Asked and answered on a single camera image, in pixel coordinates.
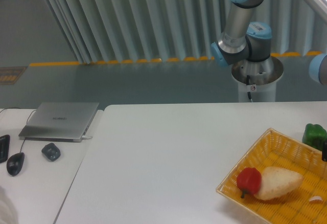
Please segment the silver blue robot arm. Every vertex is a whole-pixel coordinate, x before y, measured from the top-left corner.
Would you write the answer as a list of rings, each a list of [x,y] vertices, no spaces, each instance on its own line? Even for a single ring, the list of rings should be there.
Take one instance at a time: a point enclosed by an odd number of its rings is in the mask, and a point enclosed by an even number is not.
[[[231,0],[224,31],[211,50],[220,66],[230,66],[238,84],[239,102],[274,102],[284,67],[271,56],[272,31],[268,24],[251,21],[264,0]],[[326,19],[326,0],[304,0]]]

